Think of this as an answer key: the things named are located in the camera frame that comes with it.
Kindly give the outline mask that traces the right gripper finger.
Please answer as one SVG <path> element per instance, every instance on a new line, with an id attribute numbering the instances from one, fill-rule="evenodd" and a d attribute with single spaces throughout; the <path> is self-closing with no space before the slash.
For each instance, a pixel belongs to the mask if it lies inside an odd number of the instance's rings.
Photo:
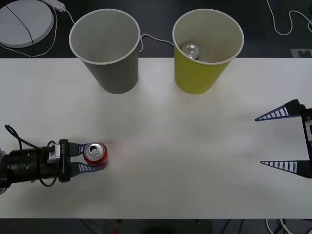
<path id="1" fill-rule="evenodd" d="M 305 110 L 305 105 L 301 104 L 297 99 L 293 99 L 284 105 L 257 117 L 255 121 L 299 117 L 302 110 Z"/>
<path id="2" fill-rule="evenodd" d="M 261 161 L 263 165 L 304 178 L 312 178 L 312 164 L 309 160 Z"/>

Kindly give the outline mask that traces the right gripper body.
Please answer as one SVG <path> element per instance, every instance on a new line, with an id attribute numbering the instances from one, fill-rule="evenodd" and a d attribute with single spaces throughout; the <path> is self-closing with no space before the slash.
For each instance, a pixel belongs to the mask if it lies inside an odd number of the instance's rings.
<path id="1" fill-rule="evenodd" d="M 302 119 L 305 141 L 308 150 L 309 160 L 312 160 L 312 109 L 301 110 L 300 116 Z"/>

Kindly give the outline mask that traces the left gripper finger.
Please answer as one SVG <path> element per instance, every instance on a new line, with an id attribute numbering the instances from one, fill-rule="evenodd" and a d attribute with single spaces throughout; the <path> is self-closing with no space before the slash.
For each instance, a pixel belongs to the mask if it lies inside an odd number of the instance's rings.
<path id="1" fill-rule="evenodd" d="M 104 170 L 107 163 L 100 163 L 97 165 L 89 165 L 82 162 L 72 162 L 70 163 L 70 176 L 75 177 L 82 173 L 93 173 L 97 171 Z"/>
<path id="2" fill-rule="evenodd" d="M 84 150 L 85 150 L 87 145 L 88 145 L 88 143 L 77 144 L 77 143 L 70 142 L 69 143 L 69 156 L 75 157 L 75 156 L 79 156 L 81 154 L 84 154 Z"/>

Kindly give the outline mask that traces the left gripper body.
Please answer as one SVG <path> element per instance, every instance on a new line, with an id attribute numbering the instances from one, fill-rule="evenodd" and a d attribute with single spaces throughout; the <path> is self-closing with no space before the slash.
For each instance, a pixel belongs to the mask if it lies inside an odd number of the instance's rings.
<path id="1" fill-rule="evenodd" d="M 61 139 L 58 143 L 50 141 L 48 146 L 41 147 L 39 153 L 39 181 L 52 179 L 55 183 L 70 181 L 69 141 Z"/>

